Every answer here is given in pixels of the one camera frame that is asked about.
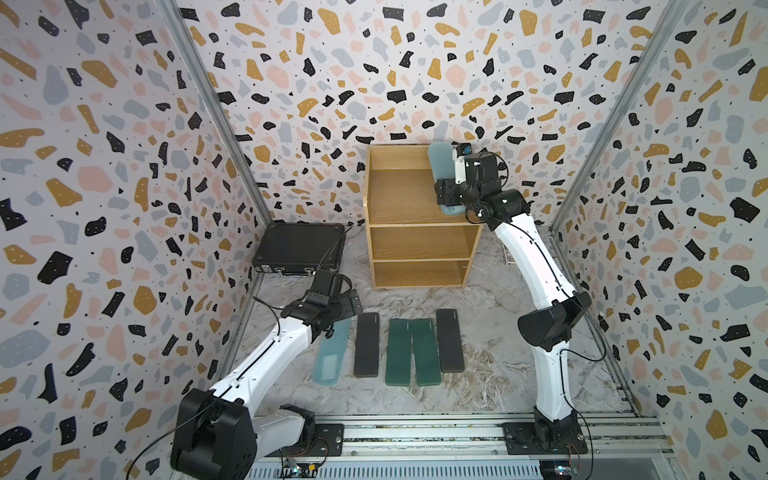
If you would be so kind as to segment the light blue pencil case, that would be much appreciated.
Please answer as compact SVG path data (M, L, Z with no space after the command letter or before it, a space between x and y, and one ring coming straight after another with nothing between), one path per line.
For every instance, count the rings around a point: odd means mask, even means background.
M325 333L320 342L313 371L315 384L333 386L338 382L347 350L351 324L351 318L335 322L333 328Z
M427 155L434 180L437 204L445 215L461 215L465 207L458 197L455 183L453 148L456 143L433 142L428 146Z

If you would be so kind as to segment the black pencil case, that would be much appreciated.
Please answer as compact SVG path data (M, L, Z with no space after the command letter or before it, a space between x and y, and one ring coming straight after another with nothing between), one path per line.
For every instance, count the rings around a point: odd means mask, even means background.
M458 313L455 309L436 311L436 334L441 372L464 372L463 344Z
M362 313L357 318L353 375L375 378L379 372L380 316Z

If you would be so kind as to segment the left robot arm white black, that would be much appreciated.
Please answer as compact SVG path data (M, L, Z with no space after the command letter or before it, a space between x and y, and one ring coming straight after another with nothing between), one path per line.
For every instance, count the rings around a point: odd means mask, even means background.
M287 367L335 323L363 308L344 274L319 270L305 294L273 313L269 335L207 390L193 389L179 406L170 465L195 479L243 479L273 453L311 452L318 441L313 412L284 404L257 417L268 390Z

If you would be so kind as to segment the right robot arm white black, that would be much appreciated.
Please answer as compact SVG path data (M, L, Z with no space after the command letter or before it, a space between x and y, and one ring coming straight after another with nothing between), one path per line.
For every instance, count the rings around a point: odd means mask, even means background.
M579 417L571 401L567 354L572 330L591 305L557 266L544 244L530 206L514 189L505 190L499 156L481 151L428 155L437 204L461 206L488 226L511 253L532 295L535 310L518 319L518 330L534 356L537 394L530 441L542 452L582 453Z

